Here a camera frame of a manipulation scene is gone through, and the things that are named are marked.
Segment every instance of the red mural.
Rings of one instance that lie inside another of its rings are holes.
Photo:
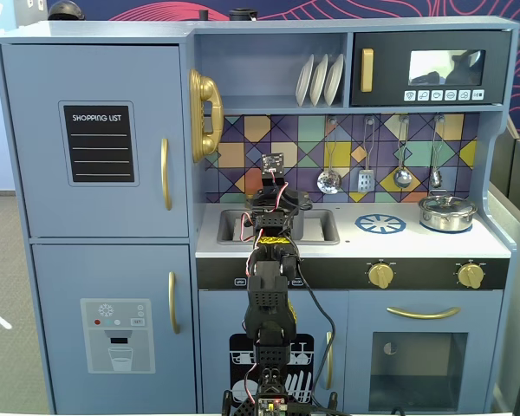
[[[111,20],[184,21],[196,20],[199,10],[209,10],[210,20],[229,20],[228,9],[240,2],[208,1],[207,5],[189,2],[146,3],[147,0],[121,0],[126,11]],[[520,0],[250,0],[247,7],[259,10],[260,20],[362,19],[413,16],[502,16],[520,22]],[[510,115],[520,131],[520,51]]]

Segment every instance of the hanging ladle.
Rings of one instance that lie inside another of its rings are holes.
[[[410,172],[405,168],[405,150],[406,145],[408,144],[408,116],[401,115],[399,117],[400,127],[399,127],[399,169],[395,172],[393,176],[394,183],[399,188],[407,188],[413,182],[413,176]],[[405,144],[403,146],[400,145],[400,134],[402,133],[403,125],[406,126],[406,135],[405,135]]]
[[[329,119],[328,122],[332,126],[337,124],[336,119]],[[329,156],[328,170],[320,173],[320,176],[318,177],[318,188],[320,188],[320,191],[322,191],[323,193],[327,193],[329,195],[333,195],[339,191],[339,189],[341,188],[341,181],[342,181],[341,175],[338,172],[334,171],[332,168],[333,152],[335,151],[335,148],[337,147],[337,137],[336,137],[335,130],[336,129],[334,128],[333,132],[331,132],[328,135],[328,137],[329,136],[333,137],[333,146],[331,147],[331,150],[329,150],[328,138],[326,138],[326,142],[325,142],[325,147],[326,147],[326,149],[328,149],[328,156]]]

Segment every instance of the black trim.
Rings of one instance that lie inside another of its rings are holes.
[[[134,182],[129,106],[65,106],[72,180]]]
[[[511,32],[504,30],[447,30],[423,32],[379,32],[354,34],[354,61],[350,106],[458,106],[501,104],[509,63]],[[362,49],[374,50],[374,83],[370,93],[361,87]],[[408,85],[413,50],[483,50],[481,85]],[[405,101],[405,91],[483,89],[482,100]]]
[[[197,259],[198,289],[246,289],[244,258]],[[480,290],[504,289],[509,258],[304,258],[302,273],[312,289],[378,289],[369,282],[370,264],[391,264],[390,289],[468,289],[458,281],[462,264],[479,263],[485,272]],[[301,279],[289,289],[305,289]]]

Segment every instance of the microwave handle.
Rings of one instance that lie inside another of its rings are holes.
[[[374,50],[362,50],[361,92],[371,93],[374,83]]]

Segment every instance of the pot lid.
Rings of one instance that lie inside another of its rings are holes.
[[[471,215],[478,210],[473,202],[448,195],[425,197],[420,200],[419,206],[424,211],[440,216]]]

